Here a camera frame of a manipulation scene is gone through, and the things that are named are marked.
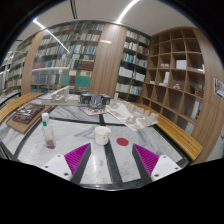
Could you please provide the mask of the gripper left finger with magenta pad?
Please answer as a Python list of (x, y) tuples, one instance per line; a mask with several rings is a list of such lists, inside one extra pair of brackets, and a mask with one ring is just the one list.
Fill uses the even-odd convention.
[(65, 155), (55, 155), (42, 166), (42, 169), (72, 183), (79, 184), (90, 154), (91, 144), (87, 143)]

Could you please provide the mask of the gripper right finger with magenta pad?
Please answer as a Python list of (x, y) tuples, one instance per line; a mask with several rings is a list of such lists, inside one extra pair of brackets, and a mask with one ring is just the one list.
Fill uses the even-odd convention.
[(147, 185), (181, 170), (181, 167), (167, 155), (158, 156), (137, 144), (133, 145), (132, 154), (143, 185)]

